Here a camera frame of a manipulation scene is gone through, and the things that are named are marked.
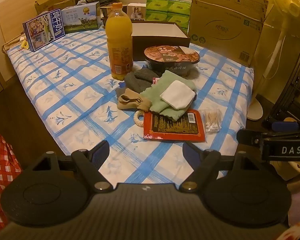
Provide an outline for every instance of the wooden floor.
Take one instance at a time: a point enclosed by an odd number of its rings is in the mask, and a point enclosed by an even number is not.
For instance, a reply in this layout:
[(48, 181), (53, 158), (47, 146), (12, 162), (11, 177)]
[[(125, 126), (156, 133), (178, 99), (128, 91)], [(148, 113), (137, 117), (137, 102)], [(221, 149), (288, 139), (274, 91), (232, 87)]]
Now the wooden floor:
[[(259, 98), (259, 101), (265, 116), (273, 105), (264, 98)], [(248, 120), (247, 129), (262, 130), (261, 121)], [(17, 78), (10, 82), (7, 89), (0, 92), (0, 133), (12, 145), (23, 169), (46, 151), (63, 154)], [(239, 145), (238, 150), (252, 153), (256, 157), (260, 155), (259, 150), (253, 147)]]

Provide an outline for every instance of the lamp base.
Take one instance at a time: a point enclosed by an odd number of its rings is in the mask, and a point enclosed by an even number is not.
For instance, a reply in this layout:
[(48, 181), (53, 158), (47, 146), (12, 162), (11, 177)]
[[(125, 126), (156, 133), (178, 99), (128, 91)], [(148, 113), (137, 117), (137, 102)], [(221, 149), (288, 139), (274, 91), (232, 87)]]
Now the lamp base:
[(261, 104), (256, 98), (253, 98), (251, 104), (248, 107), (247, 118), (252, 121), (257, 121), (263, 116), (263, 109)]

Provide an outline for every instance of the plastic bottle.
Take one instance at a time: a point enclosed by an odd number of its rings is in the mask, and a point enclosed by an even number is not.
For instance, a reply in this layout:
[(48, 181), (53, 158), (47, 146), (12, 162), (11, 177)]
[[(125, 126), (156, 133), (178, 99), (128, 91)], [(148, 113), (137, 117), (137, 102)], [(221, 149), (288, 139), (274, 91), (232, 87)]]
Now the plastic bottle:
[(107, 45), (114, 79), (123, 80), (132, 70), (132, 23), (122, 11), (122, 3), (113, 3), (106, 22)]

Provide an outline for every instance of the black metal rack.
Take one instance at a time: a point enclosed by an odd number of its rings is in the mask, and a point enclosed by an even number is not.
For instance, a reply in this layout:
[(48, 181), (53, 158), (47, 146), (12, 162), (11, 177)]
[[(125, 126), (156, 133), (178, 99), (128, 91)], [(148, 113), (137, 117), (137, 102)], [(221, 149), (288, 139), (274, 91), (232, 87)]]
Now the black metal rack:
[(272, 122), (283, 121), (286, 117), (300, 122), (300, 54), (281, 95), (263, 121), (263, 126), (269, 128)]

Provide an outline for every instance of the ribbed black surface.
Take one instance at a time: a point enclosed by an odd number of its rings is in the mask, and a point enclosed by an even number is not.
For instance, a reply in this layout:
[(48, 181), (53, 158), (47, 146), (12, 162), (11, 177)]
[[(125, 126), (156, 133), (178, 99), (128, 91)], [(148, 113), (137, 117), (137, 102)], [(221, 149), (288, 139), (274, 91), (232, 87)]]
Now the ribbed black surface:
[(0, 240), (273, 240), (284, 230), (280, 224), (263, 229), (226, 224), (197, 195), (180, 193), (174, 184), (119, 184), (114, 192), (95, 195), (71, 221), (49, 228), (10, 223)]

